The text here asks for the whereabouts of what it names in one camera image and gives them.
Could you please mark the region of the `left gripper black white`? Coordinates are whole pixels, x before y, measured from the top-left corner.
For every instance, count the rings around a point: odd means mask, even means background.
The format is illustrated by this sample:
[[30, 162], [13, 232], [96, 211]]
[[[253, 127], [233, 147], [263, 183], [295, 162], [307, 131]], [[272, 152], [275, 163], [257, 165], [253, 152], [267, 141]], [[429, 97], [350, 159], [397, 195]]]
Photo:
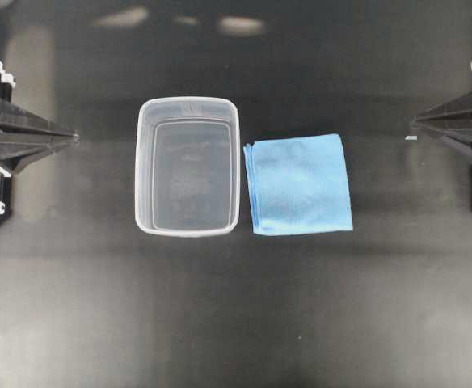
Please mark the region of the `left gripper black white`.
[[11, 215], [11, 178], [28, 165], [78, 144], [78, 133], [9, 103], [15, 78], [0, 61], [0, 125], [49, 135], [0, 135], [0, 223]]

